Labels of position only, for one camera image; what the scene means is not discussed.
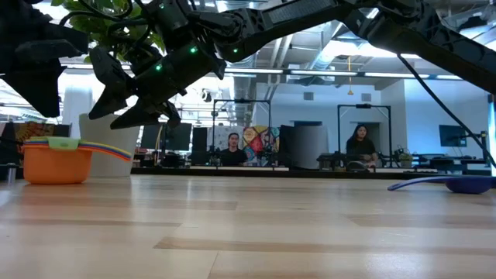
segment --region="black frame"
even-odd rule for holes
[[[212,112],[212,146],[215,147],[215,104],[217,104],[217,102],[234,102],[234,103],[237,103],[237,104],[247,104],[247,103],[258,103],[258,102],[264,102],[264,103],[267,103],[269,105],[269,126],[268,126],[268,129],[269,129],[269,132],[272,133],[272,111],[271,111],[271,108],[272,106],[270,105],[270,100],[246,100],[246,99],[234,99],[234,100],[231,100],[231,99],[215,99],[214,100],[214,109],[213,109],[213,112]]]
[[[338,105],[338,152],[341,153],[341,108],[356,108],[356,109],[372,109],[372,108],[386,108],[387,109],[387,125],[389,133],[389,167],[393,167],[393,146],[391,142],[391,106],[390,105],[369,105],[369,104],[356,104],[356,105]]]

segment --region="white planter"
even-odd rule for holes
[[[104,143],[131,153],[131,161],[125,162],[110,155],[94,152],[91,157],[91,177],[128,177],[131,174],[140,128],[110,129],[110,123],[117,117],[118,115],[107,115],[90,120],[86,113],[79,115],[81,139]]]

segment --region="man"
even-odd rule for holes
[[[227,167],[242,166],[248,160],[248,157],[238,148],[239,135],[230,133],[227,139],[229,148],[221,151],[222,165]]]

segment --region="white pillar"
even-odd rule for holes
[[[66,75],[62,124],[71,124],[71,138],[80,138],[79,115],[93,107],[92,79],[85,75]]]

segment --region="long black hair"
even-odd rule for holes
[[[358,142],[358,140],[357,140],[358,129],[360,129],[362,127],[365,128],[365,131],[367,132],[365,134],[365,137],[367,138],[367,135],[369,134],[369,130],[367,129],[367,127],[364,124],[358,124],[355,127],[355,131],[353,131],[353,135],[351,135],[351,137],[348,139],[348,141],[346,141],[346,146],[355,146],[355,144],[357,144],[357,142]]]

